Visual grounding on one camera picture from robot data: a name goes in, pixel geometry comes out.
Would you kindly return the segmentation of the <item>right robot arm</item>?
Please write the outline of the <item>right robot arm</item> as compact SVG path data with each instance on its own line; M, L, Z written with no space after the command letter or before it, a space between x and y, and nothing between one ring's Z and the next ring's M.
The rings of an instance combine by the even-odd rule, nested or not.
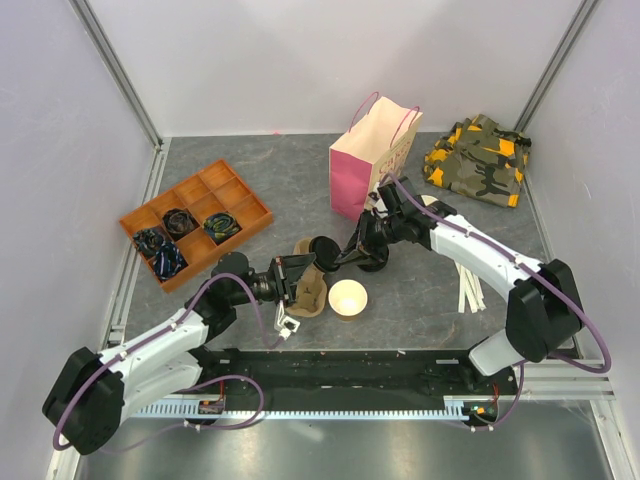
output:
M361 213L338 265L379 271L390 245L411 242L466 268L507 303L504 328L474 345L458 368L465 391L481 393L498 371L546 359L583 328L575 280L564 262L543 263L502 245L446 203L416 194L406 178L380 186L378 201L381 209Z

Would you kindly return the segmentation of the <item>brown pulp cup carrier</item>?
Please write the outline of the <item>brown pulp cup carrier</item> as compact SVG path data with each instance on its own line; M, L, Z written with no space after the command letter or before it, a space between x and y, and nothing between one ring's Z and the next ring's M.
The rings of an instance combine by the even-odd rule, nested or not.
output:
M307 254L311 237L299 240L293 249L293 254ZM294 317L312 318L320 315L324 310L328 287L324 280L327 273L323 273L315 267L316 293L312 295L296 295L295 302L286 308L286 312Z

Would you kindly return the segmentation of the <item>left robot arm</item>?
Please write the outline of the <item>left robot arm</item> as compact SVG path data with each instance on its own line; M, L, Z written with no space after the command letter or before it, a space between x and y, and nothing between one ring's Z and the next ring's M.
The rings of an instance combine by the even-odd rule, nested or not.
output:
M89 455L132 414L166 395L192 388L211 392L220 371L197 359L195 350L236 320L239 305L294 303L297 284L315 259L313 253L276 256L258 272L244 254L225 254L210 279L166 321L119 346L73 352L42 407L55 427L55 450Z

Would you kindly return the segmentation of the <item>brown paper cup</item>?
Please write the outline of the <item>brown paper cup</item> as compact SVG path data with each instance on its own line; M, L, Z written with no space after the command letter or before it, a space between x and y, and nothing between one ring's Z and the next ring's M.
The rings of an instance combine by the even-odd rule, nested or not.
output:
M368 305L368 293L358 281L344 279L328 292L328 302L336 316L345 322L355 320Z

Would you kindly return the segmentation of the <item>pink and cream paper bag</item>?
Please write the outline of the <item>pink and cream paper bag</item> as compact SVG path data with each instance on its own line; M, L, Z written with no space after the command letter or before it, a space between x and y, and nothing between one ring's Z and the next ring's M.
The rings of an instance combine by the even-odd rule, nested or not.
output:
M377 91L364 100L347 131L329 147L334 212L357 220L382 177L402 172L422 116L420 107L402 107Z

